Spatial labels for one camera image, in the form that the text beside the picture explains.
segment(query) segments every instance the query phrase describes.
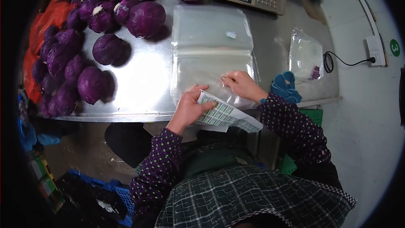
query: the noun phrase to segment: stainless steel table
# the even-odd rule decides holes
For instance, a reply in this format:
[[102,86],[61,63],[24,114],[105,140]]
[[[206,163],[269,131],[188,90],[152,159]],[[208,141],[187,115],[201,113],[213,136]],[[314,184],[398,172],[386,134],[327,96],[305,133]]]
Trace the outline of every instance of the stainless steel table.
[[[94,105],[81,102],[76,109],[77,113],[58,119],[91,122],[156,122],[171,119],[175,111],[170,96],[173,7],[185,2],[156,2],[164,6],[166,11],[163,32],[166,36],[157,41],[135,38],[127,28],[122,27],[115,34],[131,45],[130,59],[121,67],[99,65],[100,69],[110,71],[114,76],[115,94],[112,100],[107,103],[98,101]],[[328,26],[309,18],[300,0],[286,0],[286,10],[282,16],[224,1],[204,0],[204,3],[240,7],[247,15],[253,35],[260,86],[264,90],[269,90],[276,74],[288,69],[288,52],[294,27],[303,28],[305,33],[321,42],[324,51],[334,51]],[[84,53],[93,60],[93,44],[102,34],[94,33],[89,28],[84,30],[84,34]],[[339,99],[337,68],[330,74],[325,73],[321,80],[297,85],[296,89],[302,95],[302,103],[298,106]]]

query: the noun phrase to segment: power cord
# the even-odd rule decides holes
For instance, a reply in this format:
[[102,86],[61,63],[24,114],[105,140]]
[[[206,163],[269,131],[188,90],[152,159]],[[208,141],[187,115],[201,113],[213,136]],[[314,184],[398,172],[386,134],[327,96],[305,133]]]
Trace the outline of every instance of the power cord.
[[366,59],[366,60],[362,60],[362,61],[360,61],[360,62],[357,62],[357,63],[355,63],[355,64],[348,64],[348,63],[343,62],[343,60],[340,59],[335,53],[333,53],[333,52],[331,52],[331,51],[327,51],[327,52],[325,52],[325,54],[324,54],[324,68],[325,68],[325,71],[326,71],[327,73],[331,73],[332,70],[333,70],[333,68],[334,68],[333,59],[332,59],[331,54],[334,55],[337,59],[339,59],[342,63],[344,63],[344,64],[346,64],[346,65],[348,65],[348,66],[355,66],[355,65],[357,65],[357,64],[359,64],[359,63],[362,63],[362,62],[372,62],[372,63],[375,63],[375,57],[371,57],[371,58],[368,58],[368,59]]

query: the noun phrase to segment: green sticker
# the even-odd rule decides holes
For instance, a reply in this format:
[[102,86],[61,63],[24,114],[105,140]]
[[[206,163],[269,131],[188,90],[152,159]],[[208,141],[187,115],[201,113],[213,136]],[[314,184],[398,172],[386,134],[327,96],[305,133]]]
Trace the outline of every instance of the green sticker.
[[391,52],[394,56],[399,56],[400,53],[400,49],[399,49],[399,44],[396,40],[392,39],[390,41],[390,48],[391,48]]

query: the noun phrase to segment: purple polka dot sleeve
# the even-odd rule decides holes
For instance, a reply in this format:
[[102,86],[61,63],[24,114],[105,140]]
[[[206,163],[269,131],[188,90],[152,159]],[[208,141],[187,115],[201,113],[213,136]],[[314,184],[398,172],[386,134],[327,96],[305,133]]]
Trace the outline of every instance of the purple polka dot sleeve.
[[163,128],[152,138],[149,156],[142,171],[130,183],[129,195],[134,203],[134,216],[162,209],[179,177],[182,136]]
[[281,137],[287,154],[297,167],[304,164],[329,163],[331,153],[323,129],[309,116],[300,113],[296,104],[269,93],[266,101],[258,106],[263,125]]

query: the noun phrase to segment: clear plastic bag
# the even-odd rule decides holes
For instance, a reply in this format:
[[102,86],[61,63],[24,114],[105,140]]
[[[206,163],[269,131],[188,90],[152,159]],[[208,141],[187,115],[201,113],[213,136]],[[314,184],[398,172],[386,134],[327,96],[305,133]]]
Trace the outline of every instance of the clear plastic bag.
[[175,104],[194,84],[209,84],[208,93],[243,109],[254,102],[224,86],[221,76],[242,70],[256,81],[253,39],[246,15],[239,9],[178,5],[173,15],[173,65],[170,94]]
[[297,80],[321,79],[324,75],[322,45],[295,27],[291,34],[289,70]]

